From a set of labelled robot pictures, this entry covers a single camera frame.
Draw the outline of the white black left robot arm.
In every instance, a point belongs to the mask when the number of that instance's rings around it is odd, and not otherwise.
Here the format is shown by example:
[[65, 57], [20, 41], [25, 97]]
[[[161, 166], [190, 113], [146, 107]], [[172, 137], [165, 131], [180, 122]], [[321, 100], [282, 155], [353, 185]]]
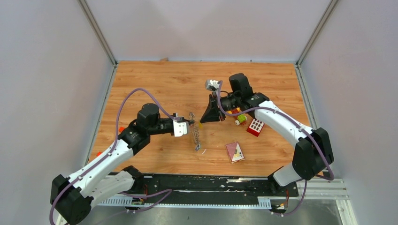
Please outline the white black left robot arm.
[[188, 134], [189, 126], [194, 124], [193, 120], [178, 117], [176, 113], [171, 118], [161, 118], [159, 110], [156, 104], [143, 105], [135, 120], [116, 131], [116, 139], [108, 149], [69, 176], [56, 176], [51, 186], [50, 211], [56, 210], [67, 224], [77, 225], [103, 200], [127, 190], [140, 193], [144, 181], [133, 166], [112, 178], [106, 176], [147, 146], [152, 135], [181, 137]]

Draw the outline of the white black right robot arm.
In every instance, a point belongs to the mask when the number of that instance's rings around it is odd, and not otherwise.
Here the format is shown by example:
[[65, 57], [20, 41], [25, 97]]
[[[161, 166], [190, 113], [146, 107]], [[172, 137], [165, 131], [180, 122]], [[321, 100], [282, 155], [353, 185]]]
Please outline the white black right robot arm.
[[323, 128], [311, 128], [298, 122], [279, 109], [266, 95], [254, 92], [248, 78], [243, 73], [229, 77], [231, 92], [221, 96], [222, 81], [206, 80], [205, 87], [211, 91], [208, 106], [200, 122], [219, 122], [227, 116], [236, 117], [232, 113], [240, 108], [240, 114], [248, 114], [287, 140], [294, 147], [292, 162], [277, 169], [268, 176], [268, 189], [273, 195], [281, 195], [287, 185], [299, 180], [311, 180], [321, 177], [322, 170], [327, 169], [330, 176], [324, 179], [333, 180], [334, 174], [330, 165], [334, 162], [328, 132]]

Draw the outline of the toy brick car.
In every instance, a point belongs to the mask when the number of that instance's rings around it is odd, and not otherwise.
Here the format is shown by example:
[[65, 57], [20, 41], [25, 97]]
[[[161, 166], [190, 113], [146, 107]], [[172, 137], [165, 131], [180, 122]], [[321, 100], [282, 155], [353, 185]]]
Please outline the toy brick car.
[[[237, 108], [234, 108], [234, 109], [231, 109], [231, 110], [227, 111], [227, 114], [237, 114], [237, 113], [240, 113], [240, 112], [241, 112], [240, 107], [237, 107]], [[247, 117], [244, 114], [240, 114], [238, 116], [234, 116], [233, 118], [234, 118], [234, 123], [235, 123], [236, 126], [243, 126], [247, 122]]]

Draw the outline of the playing card box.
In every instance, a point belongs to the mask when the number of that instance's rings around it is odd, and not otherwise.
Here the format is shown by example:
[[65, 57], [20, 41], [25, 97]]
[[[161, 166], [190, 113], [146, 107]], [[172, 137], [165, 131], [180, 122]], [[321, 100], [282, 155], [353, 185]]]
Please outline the playing card box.
[[225, 147], [226, 147], [226, 152], [228, 154], [230, 162], [232, 164], [245, 159], [239, 142], [226, 144]]

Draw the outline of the red white toy brick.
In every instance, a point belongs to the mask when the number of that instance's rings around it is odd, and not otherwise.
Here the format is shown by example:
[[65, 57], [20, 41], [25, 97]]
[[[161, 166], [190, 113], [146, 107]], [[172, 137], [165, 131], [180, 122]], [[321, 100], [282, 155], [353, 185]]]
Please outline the red white toy brick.
[[249, 126], [247, 127], [246, 131], [255, 137], [258, 137], [264, 127], [264, 123], [258, 119], [253, 119]]

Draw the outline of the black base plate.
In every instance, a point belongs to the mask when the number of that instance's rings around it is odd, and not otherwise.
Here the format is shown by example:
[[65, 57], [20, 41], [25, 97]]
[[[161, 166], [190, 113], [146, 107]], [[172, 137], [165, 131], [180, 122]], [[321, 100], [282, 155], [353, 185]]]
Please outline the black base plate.
[[131, 195], [150, 195], [145, 203], [163, 197], [155, 193], [171, 189], [163, 204], [195, 206], [254, 206], [259, 200], [276, 199], [285, 202], [299, 196], [296, 183], [273, 188], [265, 177], [206, 176], [145, 173], [138, 183], [126, 191]]

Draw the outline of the aluminium frame rail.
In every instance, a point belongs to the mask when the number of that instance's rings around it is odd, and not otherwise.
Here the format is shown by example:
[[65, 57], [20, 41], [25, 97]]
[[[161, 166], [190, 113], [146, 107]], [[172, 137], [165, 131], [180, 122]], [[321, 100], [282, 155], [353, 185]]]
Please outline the aluminium frame rail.
[[305, 200], [349, 200], [349, 195], [342, 179], [314, 178], [307, 182]]

